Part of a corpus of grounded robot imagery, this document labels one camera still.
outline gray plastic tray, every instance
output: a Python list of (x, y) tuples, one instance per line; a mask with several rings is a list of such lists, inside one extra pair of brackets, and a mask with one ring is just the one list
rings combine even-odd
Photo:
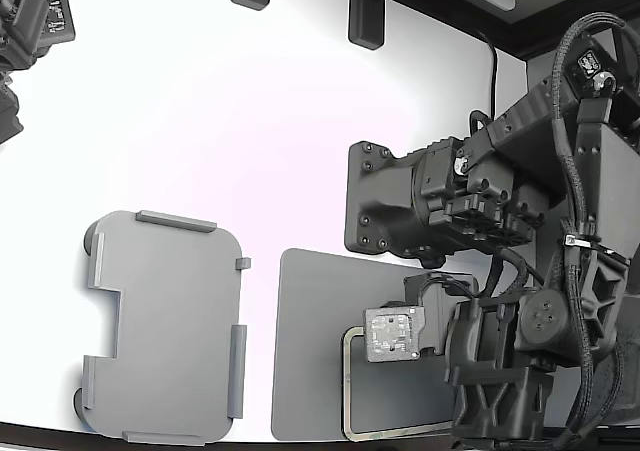
[(249, 267), (214, 223), (118, 211), (85, 236), (89, 288), (119, 295), (116, 352), (85, 356), (74, 405), (104, 436), (204, 445), (242, 417), (246, 327), (240, 275)]
[[(425, 270), (292, 249), (282, 256), (271, 428), (280, 441), (344, 441), (342, 336), (364, 309), (404, 300)], [(451, 420), (444, 357), (373, 364), (352, 344), (352, 428), (358, 433)]]

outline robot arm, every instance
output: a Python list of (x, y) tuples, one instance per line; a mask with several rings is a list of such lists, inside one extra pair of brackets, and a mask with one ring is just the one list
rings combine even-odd
[[(615, 325), (640, 245), (630, 225), (640, 209), (640, 82), (584, 34), (602, 23), (640, 49), (619, 18), (590, 15), (565, 36), (554, 74), (470, 137), (403, 158), (366, 142), (349, 152), (346, 247), (434, 270), (405, 281), (406, 306), (367, 310), (368, 360), (445, 354), (452, 434), (478, 449), (565, 449), (602, 422), (620, 389)], [(533, 270), (510, 248), (551, 226), (548, 211), (563, 202), (558, 250), (529, 287)], [(492, 256), (482, 291), (471, 276), (435, 271), (466, 249)], [(504, 261), (518, 273), (496, 296)], [(586, 422), (594, 365), (610, 354), (610, 399)], [(558, 365), (580, 367), (582, 380), (567, 430), (550, 440), (544, 413)]]
[(74, 39), (69, 0), (0, 0), (0, 144), (23, 129), (9, 73), (31, 68), (53, 45)]

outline cable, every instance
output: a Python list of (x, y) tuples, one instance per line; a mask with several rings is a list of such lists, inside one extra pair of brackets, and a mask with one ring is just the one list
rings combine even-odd
[(538, 284), (544, 285), (544, 278), (542, 275), (529, 263), (527, 263), (527, 271)]
[(491, 111), (489, 113), (489, 117), (491, 121), (496, 119), (496, 82), (498, 79), (498, 51), (496, 51), (496, 47), (493, 45), (491, 40), (487, 38), (487, 35), (478, 31), (478, 34), (484, 39), (484, 42), (487, 43), (489, 49), (491, 49), (491, 55), (493, 57), (492, 61), (492, 69), (491, 69)]
[(616, 404), (618, 395), (622, 389), (622, 378), (624, 376), (624, 353), (622, 346), (620, 346), (618, 342), (616, 342), (613, 348), (611, 359), (613, 360), (613, 382), (611, 383), (611, 389), (609, 390), (607, 399), (602, 403), (602, 406), (594, 417), (580, 429), (577, 440), (571, 443), (572, 446), (578, 444), (594, 429), (600, 426)]
[(509, 285), (506, 292), (510, 293), (524, 288), (529, 279), (529, 265), (527, 261), (516, 251), (509, 248), (501, 248), (498, 251), (498, 256), (515, 266), (517, 271), (516, 278), (511, 285)]
[(496, 290), (496, 287), (500, 282), (500, 277), (502, 276), (503, 271), (504, 260), (500, 256), (494, 254), (493, 256), (491, 256), (491, 268), (489, 269), (487, 282), (479, 297), (490, 298), (491, 296), (493, 296), (493, 292)]
[[(560, 87), (562, 81), (562, 75), (564, 73), (564, 61), (571, 48), (571, 45), (576, 38), (585, 32), (586, 30), (606, 24), (619, 28), (624, 36), (628, 39), (633, 50), (636, 53), (638, 62), (640, 63), (640, 35), (632, 28), (627, 26), (626, 22), (610, 13), (592, 13), (576, 21), (569, 30), (565, 33), (553, 63), (553, 71), (551, 74), (551, 92), (553, 99), (553, 137), (556, 145), (556, 153), (560, 164), (562, 165), (567, 178), (570, 182), (570, 190), (567, 193), (572, 192), (575, 199), (575, 215), (576, 215), (576, 227), (578, 232), (582, 232), (584, 225), (587, 221), (586, 216), (586, 204), (584, 197), (584, 189), (582, 188), (582, 182), (578, 174), (575, 162), (573, 160), (573, 152), (569, 145), (569, 139), (567, 137), (566, 126), (564, 119), (562, 118), (562, 110), (560, 106)], [(636, 73), (635, 80), (636, 90), (640, 90), (640, 68)]]
[(473, 136), (479, 130), (478, 125), (482, 123), (483, 126), (489, 126), (492, 122), (492, 119), (484, 114), (482, 111), (471, 111), (469, 115), (469, 134)]
[(490, 110), (489, 116), (479, 110), (471, 111), (469, 115), (469, 134), (473, 136), (478, 132), (478, 125), (482, 123), (483, 126), (489, 126), (496, 119), (496, 84), (498, 79), (498, 51), (493, 45), (491, 40), (482, 32), (476, 32), (484, 39), (485, 43), (491, 50), (492, 62), (491, 62), (491, 87), (490, 87)]

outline white table surface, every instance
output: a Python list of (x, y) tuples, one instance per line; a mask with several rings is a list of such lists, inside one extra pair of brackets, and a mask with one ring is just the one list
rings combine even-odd
[[(115, 300), (86, 289), (82, 238), (147, 209), (215, 221), (253, 258), (245, 418), (225, 440), (273, 441), (282, 252), (348, 254), (349, 146), (400, 156), (465, 135), (488, 106), (486, 45), (395, 3), (377, 52), (347, 41), (348, 0), (71, 6), (77, 40), (13, 75), (25, 131), (0, 148), (0, 422), (85, 431), (72, 396), (83, 356), (112, 353)], [(525, 64), (501, 53), (498, 83), (503, 110)]]

